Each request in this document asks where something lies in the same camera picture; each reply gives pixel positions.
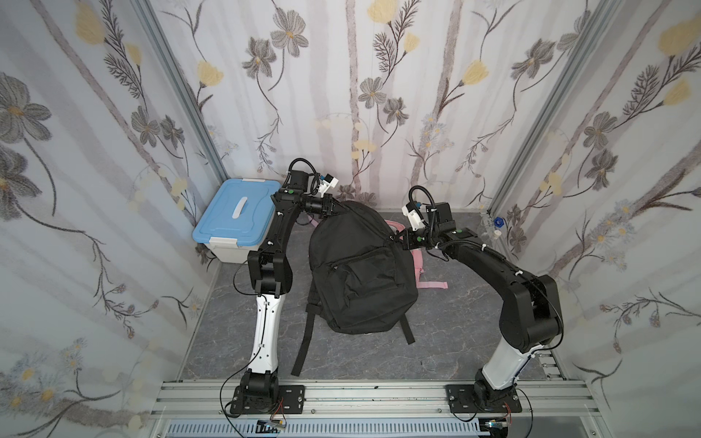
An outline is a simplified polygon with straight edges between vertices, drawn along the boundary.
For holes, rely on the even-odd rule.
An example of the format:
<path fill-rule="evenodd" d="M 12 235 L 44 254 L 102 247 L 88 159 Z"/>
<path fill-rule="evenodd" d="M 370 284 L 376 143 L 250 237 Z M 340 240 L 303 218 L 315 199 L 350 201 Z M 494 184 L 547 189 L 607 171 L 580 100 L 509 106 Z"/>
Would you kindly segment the pink backpack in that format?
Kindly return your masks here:
<path fill-rule="evenodd" d="M 381 214 L 358 203 L 319 221 L 312 232 L 309 263 L 310 293 L 334 308 L 359 306 L 363 299 L 381 302 L 398 299 L 410 306 L 419 288 L 447 283 L 421 283 L 423 257 L 418 249 L 406 251 L 396 232 Z"/>

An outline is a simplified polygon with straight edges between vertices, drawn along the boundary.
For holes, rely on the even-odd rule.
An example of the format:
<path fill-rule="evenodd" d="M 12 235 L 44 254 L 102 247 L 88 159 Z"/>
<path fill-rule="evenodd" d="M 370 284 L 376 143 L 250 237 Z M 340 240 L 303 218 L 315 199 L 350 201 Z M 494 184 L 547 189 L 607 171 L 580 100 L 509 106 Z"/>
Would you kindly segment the black backpack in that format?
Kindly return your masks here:
<path fill-rule="evenodd" d="M 400 326 L 406 342 L 415 343 L 406 315 L 418 300 L 414 259 L 378 212 L 336 202 L 312 233 L 309 262 L 307 320 L 293 376 L 301 375 L 317 318 L 346 335 Z"/>

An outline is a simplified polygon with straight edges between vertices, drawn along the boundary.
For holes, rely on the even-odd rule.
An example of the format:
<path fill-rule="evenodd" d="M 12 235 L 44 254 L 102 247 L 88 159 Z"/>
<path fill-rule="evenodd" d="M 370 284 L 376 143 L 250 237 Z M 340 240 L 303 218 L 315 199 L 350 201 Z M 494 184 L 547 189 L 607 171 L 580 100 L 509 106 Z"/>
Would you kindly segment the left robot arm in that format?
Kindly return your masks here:
<path fill-rule="evenodd" d="M 223 410 L 239 416 L 277 409 L 279 395 L 279 356 L 277 341 L 281 310 L 290 292 L 293 273 L 287 247 L 293 227 L 302 213 L 326 217 L 336 210 L 336 200 L 328 193 L 316 197 L 290 188 L 282 188 L 271 197 L 274 213 L 263 242 L 246 260 L 256 298 L 257 320 L 251 358 L 238 372 L 241 381 L 229 405 Z"/>

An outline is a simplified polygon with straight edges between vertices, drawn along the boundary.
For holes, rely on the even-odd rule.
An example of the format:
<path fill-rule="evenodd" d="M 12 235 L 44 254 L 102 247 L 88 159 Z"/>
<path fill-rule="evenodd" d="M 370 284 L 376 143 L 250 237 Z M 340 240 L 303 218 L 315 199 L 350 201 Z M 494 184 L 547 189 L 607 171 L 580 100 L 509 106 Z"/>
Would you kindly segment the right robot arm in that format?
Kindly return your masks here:
<path fill-rule="evenodd" d="M 493 288 L 502 299 L 498 319 L 501 339 L 489 361 L 467 385 L 448 385 L 453 414 L 520 412 L 517 380 L 530 360 L 564 332 L 556 282 L 512 264 L 468 228 L 428 235 L 426 229 L 396 233 L 407 250 L 436 249 L 459 262 Z"/>

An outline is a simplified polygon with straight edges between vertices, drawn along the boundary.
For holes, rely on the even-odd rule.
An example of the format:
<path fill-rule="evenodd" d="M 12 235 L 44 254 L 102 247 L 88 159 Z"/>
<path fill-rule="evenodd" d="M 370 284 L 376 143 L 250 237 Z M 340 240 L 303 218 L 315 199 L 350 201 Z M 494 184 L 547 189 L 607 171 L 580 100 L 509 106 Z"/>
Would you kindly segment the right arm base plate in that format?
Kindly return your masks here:
<path fill-rule="evenodd" d="M 519 414 L 523 411 L 515 387 L 493 390 L 485 383 L 445 385 L 452 414 Z"/>

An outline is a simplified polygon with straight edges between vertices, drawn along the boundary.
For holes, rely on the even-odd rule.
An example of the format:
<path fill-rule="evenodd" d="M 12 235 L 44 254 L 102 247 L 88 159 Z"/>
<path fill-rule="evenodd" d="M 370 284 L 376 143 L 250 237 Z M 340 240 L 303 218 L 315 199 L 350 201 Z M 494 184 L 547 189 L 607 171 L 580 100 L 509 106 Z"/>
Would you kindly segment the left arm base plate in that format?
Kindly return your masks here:
<path fill-rule="evenodd" d="M 235 417 L 244 414 L 302 414 L 306 401 L 304 385 L 282 385 L 272 393 L 258 394 L 243 385 L 235 388 L 225 406 L 225 413 Z"/>

